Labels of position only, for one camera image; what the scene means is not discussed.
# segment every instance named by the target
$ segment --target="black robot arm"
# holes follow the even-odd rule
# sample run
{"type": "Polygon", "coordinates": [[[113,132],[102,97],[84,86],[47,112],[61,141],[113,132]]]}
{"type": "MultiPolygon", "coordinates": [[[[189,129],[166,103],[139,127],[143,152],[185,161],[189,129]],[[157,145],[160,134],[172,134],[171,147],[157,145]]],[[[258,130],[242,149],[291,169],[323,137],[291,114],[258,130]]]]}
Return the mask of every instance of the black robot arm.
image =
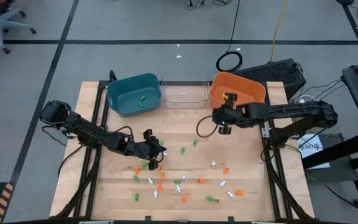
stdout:
{"type": "Polygon", "coordinates": [[[114,132],[109,132],[105,127],[97,126],[73,112],[71,107],[64,102],[53,100],[49,101],[40,114],[40,120],[51,127],[61,129],[62,132],[71,132],[78,136],[82,146],[99,147],[106,146],[110,151],[122,154],[123,156],[136,156],[150,161],[149,170],[158,167],[157,156],[166,150],[159,145],[159,141],[152,136],[152,130],[148,129],[143,133],[145,141],[135,142],[132,129],[128,126],[122,127],[114,132]],[[131,134],[119,132],[128,128],[131,134]]]}

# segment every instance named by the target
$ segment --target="orange plastic bin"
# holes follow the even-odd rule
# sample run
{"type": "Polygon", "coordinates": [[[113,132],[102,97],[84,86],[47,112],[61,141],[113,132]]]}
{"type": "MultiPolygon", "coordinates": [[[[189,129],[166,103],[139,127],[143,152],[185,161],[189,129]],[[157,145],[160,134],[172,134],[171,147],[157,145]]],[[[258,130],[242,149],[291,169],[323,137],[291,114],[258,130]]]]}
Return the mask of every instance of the orange plastic bin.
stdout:
{"type": "Polygon", "coordinates": [[[215,75],[209,93],[212,107],[218,108],[224,103],[224,93],[237,93],[237,101],[234,103],[234,106],[237,106],[251,102],[263,103],[266,89],[252,80],[228,72],[219,72],[215,75]]]}

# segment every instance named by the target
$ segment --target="teal plastic bin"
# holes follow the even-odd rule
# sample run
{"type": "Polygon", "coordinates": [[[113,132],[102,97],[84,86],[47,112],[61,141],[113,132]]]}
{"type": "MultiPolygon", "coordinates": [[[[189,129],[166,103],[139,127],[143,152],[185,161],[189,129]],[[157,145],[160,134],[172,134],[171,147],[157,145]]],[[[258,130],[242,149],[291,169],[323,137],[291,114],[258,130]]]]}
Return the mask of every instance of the teal plastic bin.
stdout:
{"type": "Polygon", "coordinates": [[[152,73],[113,81],[107,93],[111,109],[123,117],[156,110],[161,104],[160,83],[152,73]],[[139,104],[142,96],[143,108],[139,104]]]}

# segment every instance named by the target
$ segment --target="wooden table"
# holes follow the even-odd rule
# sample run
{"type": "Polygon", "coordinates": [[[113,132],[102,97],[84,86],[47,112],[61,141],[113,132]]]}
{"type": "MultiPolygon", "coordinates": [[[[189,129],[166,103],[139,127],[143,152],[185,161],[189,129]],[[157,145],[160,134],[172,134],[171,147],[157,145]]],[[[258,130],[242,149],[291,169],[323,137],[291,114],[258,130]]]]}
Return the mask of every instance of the wooden table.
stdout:
{"type": "MultiPolygon", "coordinates": [[[[81,86],[75,111],[84,119],[91,120],[97,86],[98,82],[83,82],[81,86]]],[[[192,92],[192,87],[177,88],[178,91],[192,92]]],[[[287,103],[282,83],[268,83],[268,93],[272,105],[287,103]]],[[[208,139],[198,138],[198,144],[193,146],[197,122],[210,114],[209,103],[197,109],[170,109],[162,102],[160,109],[130,118],[122,118],[109,111],[107,126],[110,131],[130,126],[134,130],[135,140],[143,141],[142,133],[151,128],[157,138],[164,140],[168,157],[161,165],[166,180],[161,179],[159,170],[141,170],[138,175],[140,182],[134,182],[135,168],[145,161],[124,157],[103,148],[91,218],[144,220],[145,216],[150,215],[152,220],[227,221],[228,216],[233,216],[236,221],[274,221],[266,167],[260,159],[260,128],[240,129],[233,126],[231,135],[215,133],[208,139]],[[181,147],[186,148],[183,155],[180,153],[181,147]],[[211,167],[212,160],[217,162],[215,169],[211,167]],[[226,167],[229,172],[224,175],[223,169],[226,167]],[[181,175],[186,175],[188,180],[180,185],[182,193],[179,194],[174,180],[180,179],[181,175]],[[149,184],[148,178],[154,180],[154,185],[149,184]],[[206,179],[206,182],[200,184],[198,179],[206,179]],[[226,184],[220,188],[219,183],[223,180],[226,184]],[[154,198],[153,191],[157,184],[162,184],[163,192],[154,198]],[[230,198],[227,192],[236,190],[244,191],[244,195],[230,198]],[[134,200],[136,193],[140,195],[138,202],[134,200]],[[182,194],[187,194],[186,203],[181,201],[182,194]],[[207,195],[213,196],[215,201],[207,201],[207,195]]],[[[291,119],[275,120],[277,127],[290,123],[291,119]]],[[[207,119],[200,125],[200,132],[206,134],[213,128],[214,123],[207,119]]],[[[287,144],[296,147],[295,140],[289,140],[287,144]]],[[[77,147],[76,139],[68,140],[65,156],[77,147]]],[[[63,166],[51,215],[57,214],[76,191],[84,154],[83,149],[63,166]]],[[[305,211],[314,216],[299,153],[284,148],[281,155],[289,191],[305,211]]],[[[277,192],[281,216],[284,217],[282,196],[278,189],[277,192]]],[[[83,205],[87,197],[88,193],[85,193],[83,205]]],[[[81,214],[85,213],[84,208],[82,206],[81,214]]]]}

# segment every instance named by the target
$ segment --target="clear plastic bin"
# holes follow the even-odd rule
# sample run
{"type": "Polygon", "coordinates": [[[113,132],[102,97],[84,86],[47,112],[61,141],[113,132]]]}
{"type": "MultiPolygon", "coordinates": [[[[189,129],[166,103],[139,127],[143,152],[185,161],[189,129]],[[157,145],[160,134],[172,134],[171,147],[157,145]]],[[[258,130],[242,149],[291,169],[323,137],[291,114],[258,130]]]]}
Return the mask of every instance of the clear plastic bin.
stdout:
{"type": "Polygon", "coordinates": [[[178,82],[162,78],[162,100],[167,108],[202,108],[209,101],[209,80],[178,82]]]}

